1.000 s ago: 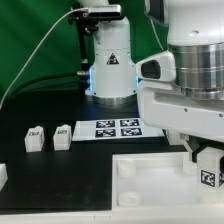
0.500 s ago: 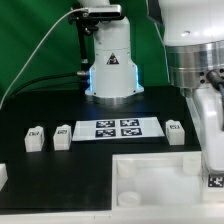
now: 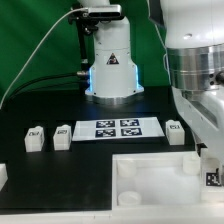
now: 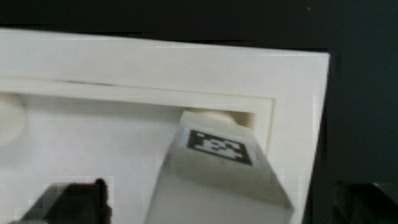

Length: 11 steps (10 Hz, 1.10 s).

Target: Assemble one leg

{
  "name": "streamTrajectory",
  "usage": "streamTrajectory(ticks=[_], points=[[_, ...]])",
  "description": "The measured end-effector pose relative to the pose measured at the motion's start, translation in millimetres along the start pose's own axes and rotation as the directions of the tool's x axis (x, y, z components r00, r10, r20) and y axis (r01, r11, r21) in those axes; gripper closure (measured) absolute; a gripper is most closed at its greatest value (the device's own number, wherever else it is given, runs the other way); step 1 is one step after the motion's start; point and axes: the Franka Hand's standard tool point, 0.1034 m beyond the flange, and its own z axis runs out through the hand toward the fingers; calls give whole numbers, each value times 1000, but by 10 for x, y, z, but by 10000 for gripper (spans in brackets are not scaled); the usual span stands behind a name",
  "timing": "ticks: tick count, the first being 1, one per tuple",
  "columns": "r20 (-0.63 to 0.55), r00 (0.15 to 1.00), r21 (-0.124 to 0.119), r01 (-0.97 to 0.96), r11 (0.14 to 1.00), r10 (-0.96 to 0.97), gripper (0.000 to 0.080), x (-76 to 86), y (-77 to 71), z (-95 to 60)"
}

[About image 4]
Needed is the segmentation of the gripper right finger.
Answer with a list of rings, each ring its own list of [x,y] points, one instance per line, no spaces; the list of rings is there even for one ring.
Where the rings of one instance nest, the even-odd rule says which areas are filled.
[[[396,184],[337,183],[328,224],[398,224]]]

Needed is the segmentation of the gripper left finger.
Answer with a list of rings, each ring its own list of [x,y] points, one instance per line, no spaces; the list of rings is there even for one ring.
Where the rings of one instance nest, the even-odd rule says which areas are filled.
[[[71,184],[44,215],[47,224],[111,224],[110,218],[104,180]]]

